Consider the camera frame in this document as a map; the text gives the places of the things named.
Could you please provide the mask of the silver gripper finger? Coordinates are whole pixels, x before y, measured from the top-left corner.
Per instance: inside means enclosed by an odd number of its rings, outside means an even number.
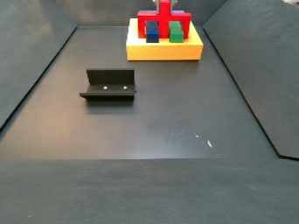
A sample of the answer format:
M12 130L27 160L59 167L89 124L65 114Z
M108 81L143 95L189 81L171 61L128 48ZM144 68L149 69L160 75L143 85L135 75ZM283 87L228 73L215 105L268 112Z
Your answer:
M160 7L160 0L152 0L153 5L155 5L155 10L159 12L159 7Z

